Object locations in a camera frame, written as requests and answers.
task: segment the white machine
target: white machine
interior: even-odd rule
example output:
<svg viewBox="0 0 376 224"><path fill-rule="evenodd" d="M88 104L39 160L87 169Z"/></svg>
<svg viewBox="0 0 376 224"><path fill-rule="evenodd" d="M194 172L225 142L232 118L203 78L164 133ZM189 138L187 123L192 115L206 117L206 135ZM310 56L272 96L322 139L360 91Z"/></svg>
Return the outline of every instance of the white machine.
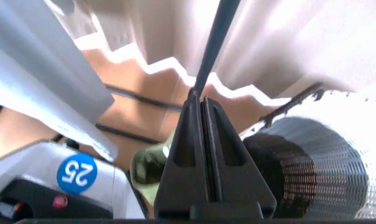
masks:
<svg viewBox="0 0 376 224"><path fill-rule="evenodd" d="M126 174L41 141L0 159L0 218L145 218Z"/></svg>

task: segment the floor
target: floor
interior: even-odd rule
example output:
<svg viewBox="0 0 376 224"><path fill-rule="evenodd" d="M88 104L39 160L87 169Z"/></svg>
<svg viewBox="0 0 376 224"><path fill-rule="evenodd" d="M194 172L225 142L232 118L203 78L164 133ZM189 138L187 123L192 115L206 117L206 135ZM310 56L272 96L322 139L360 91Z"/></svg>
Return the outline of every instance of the floor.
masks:
<svg viewBox="0 0 376 224"><path fill-rule="evenodd" d="M83 54L105 84L133 91L147 98L182 105L190 89L174 69L148 75L135 60L111 63L98 49L85 50ZM220 102L237 132L253 125L261 116L273 110L262 106L252 96L226 98L212 85L206 86L203 93ZM166 140L177 126L179 112L119 95L113 97L114 104L98 120L101 124L159 141ZM115 165L124 170L129 170L134 153L148 146L123 136L104 134L119 146L119 157ZM51 139L55 135L55 131L34 118L7 108L0 112L0 157L28 143ZM98 157L92 147L82 146L81 150ZM149 216L153 218L153 210L149 210Z"/></svg>

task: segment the red button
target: red button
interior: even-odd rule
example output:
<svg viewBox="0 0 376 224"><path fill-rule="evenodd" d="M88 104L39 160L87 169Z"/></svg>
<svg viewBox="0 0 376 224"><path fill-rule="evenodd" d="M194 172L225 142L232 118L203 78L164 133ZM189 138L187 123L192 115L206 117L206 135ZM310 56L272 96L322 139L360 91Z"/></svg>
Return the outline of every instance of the red button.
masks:
<svg viewBox="0 0 376 224"><path fill-rule="evenodd" d="M58 195L53 199L54 208L65 208L68 205L68 199L64 195Z"/></svg>

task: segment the green object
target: green object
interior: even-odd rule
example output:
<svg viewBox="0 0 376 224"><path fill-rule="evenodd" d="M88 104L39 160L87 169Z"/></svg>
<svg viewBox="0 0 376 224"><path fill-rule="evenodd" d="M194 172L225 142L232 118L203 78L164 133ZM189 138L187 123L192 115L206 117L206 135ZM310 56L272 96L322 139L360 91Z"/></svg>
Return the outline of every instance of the green object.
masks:
<svg viewBox="0 0 376 224"><path fill-rule="evenodd" d="M130 165L132 186L153 206L175 130L161 143L138 151Z"/></svg>

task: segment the round blue label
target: round blue label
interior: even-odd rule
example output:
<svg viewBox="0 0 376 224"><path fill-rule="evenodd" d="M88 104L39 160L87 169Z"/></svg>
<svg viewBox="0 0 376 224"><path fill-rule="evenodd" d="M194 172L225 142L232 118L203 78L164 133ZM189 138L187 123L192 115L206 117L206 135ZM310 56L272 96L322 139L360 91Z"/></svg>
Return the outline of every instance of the round blue label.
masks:
<svg viewBox="0 0 376 224"><path fill-rule="evenodd" d="M87 154L75 154L66 158L58 168L59 187L71 194L80 194L95 182L98 169L94 158Z"/></svg>

